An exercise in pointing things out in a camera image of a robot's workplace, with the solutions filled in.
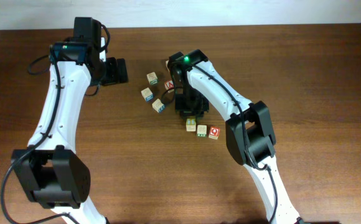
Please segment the yellow letter block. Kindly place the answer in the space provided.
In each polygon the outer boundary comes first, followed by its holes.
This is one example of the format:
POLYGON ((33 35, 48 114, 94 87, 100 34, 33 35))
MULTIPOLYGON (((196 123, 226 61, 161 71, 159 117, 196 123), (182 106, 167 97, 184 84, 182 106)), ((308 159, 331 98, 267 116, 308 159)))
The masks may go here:
POLYGON ((197 125, 195 118, 187 118, 185 122, 186 131, 188 132, 194 132, 196 131, 197 125))

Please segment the green number block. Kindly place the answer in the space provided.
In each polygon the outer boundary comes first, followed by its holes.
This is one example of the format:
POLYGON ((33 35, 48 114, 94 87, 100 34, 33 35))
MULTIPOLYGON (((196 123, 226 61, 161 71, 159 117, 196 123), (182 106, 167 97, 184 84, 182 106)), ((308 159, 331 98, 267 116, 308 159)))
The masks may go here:
POLYGON ((197 126, 197 137, 206 137, 207 136, 207 126, 203 124, 199 124, 197 126))

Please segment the wooden block blue bottom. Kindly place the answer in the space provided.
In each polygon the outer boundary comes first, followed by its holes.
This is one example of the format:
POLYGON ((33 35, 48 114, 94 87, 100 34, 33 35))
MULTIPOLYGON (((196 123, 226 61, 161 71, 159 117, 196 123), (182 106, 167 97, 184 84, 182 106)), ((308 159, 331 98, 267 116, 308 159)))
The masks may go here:
POLYGON ((157 99, 152 103, 152 108, 158 113, 161 113, 165 109, 165 105, 161 102, 160 99, 157 99))

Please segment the red letter Q block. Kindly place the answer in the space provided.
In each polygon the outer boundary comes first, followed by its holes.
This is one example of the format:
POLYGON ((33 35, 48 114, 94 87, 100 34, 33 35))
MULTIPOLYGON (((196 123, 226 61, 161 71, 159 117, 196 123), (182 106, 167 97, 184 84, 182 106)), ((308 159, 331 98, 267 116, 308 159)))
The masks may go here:
POLYGON ((218 139, 220 134, 220 128, 211 126, 209 130, 209 138, 211 139, 218 139))

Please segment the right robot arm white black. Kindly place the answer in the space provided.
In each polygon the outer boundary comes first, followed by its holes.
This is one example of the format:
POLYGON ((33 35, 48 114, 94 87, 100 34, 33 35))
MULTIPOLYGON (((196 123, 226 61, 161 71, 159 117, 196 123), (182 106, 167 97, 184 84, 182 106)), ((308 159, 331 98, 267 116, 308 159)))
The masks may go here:
POLYGON ((223 118, 227 149, 233 160, 251 175, 268 222, 303 223, 279 174, 274 149, 276 136, 268 107, 234 90, 201 50, 171 55, 166 67, 175 89, 181 90, 174 94, 177 113, 198 119, 213 106, 223 118))

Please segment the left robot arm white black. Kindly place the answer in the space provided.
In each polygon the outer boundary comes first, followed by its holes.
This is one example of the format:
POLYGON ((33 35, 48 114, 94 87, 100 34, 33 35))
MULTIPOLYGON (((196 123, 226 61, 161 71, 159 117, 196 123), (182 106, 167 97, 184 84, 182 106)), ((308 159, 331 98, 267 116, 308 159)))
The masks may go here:
POLYGON ((50 46, 50 84, 40 120, 27 147, 13 150, 8 169, 30 202, 66 223, 108 223, 89 196, 91 174, 75 149, 87 88, 128 82, 124 59, 106 57, 106 30, 98 20, 76 17, 73 35, 50 46))

